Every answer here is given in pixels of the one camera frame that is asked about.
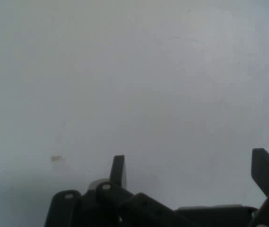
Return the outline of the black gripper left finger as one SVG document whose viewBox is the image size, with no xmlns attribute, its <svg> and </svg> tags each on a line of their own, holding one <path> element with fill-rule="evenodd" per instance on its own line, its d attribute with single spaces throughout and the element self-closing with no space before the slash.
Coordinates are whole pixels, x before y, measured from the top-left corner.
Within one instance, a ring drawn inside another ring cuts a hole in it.
<svg viewBox="0 0 269 227">
<path fill-rule="evenodd" d="M 114 156 L 110 176 L 81 194 L 56 193 L 46 227 L 195 227 L 197 224 L 143 193 L 126 188 L 125 157 Z"/>
</svg>

